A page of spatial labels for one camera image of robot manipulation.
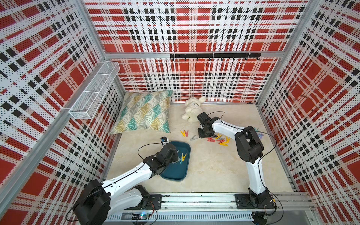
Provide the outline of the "grey clothespin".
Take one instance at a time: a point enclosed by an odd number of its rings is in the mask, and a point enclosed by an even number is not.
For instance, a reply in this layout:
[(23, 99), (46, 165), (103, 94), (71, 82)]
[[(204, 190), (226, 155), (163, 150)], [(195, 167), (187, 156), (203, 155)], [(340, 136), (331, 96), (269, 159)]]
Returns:
[(193, 136), (193, 137), (190, 138), (190, 141), (194, 141), (194, 140), (196, 140), (196, 139), (197, 139), (197, 136), (195, 135), (195, 136)]

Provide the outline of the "teal plastic storage box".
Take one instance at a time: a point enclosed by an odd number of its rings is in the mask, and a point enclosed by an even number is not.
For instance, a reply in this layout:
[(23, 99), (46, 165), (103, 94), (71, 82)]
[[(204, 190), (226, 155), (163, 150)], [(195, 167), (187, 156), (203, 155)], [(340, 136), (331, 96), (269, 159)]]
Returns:
[(188, 173), (191, 148), (186, 142), (171, 141), (170, 143), (176, 147), (179, 158), (182, 159), (182, 154), (187, 154), (187, 156), (182, 164), (180, 164), (179, 161), (174, 164), (170, 164), (160, 176), (166, 180), (180, 182), (185, 179)]

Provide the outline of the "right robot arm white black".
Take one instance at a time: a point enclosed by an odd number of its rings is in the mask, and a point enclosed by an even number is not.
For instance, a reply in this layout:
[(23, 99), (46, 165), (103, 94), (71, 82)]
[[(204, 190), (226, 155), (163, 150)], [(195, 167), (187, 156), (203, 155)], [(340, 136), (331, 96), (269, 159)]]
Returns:
[(206, 113), (198, 115), (201, 127), (200, 138), (215, 137), (216, 133), (233, 139), (239, 157), (246, 162), (249, 176), (249, 203), (257, 207), (269, 196), (269, 190), (263, 181), (262, 157), (264, 146), (252, 126), (238, 127), (223, 122), (219, 117), (210, 118)]

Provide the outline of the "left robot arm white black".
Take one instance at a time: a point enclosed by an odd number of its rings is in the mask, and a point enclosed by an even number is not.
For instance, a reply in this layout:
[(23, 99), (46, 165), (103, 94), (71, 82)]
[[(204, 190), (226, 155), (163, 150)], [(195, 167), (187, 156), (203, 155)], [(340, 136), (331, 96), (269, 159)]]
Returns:
[(122, 175), (106, 181), (90, 181), (72, 207), (76, 221), (81, 225), (101, 225), (108, 216), (122, 210), (145, 208), (150, 195), (141, 183), (161, 175), (178, 160), (176, 147), (166, 143), (159, 152)]

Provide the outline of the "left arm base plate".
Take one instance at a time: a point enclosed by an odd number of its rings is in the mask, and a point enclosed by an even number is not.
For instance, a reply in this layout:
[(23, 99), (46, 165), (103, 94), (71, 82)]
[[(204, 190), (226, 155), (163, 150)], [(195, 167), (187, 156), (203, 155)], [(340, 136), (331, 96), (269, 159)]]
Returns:
[(143, 199), (137, 206), (127, 208), (126, 210), (156, 210), (161, 209), (162, 195), (150, 194), (149, 197)]

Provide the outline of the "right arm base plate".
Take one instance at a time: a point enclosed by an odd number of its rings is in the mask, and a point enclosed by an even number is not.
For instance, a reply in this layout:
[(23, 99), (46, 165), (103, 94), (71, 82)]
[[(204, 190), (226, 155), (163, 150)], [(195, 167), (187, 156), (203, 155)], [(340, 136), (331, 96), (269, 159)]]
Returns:
[(265, 198), (257, 198), (250, 194), (235, 194), (235, 203), (238, 209), (275, 209), (275, 203), (271, 195)]

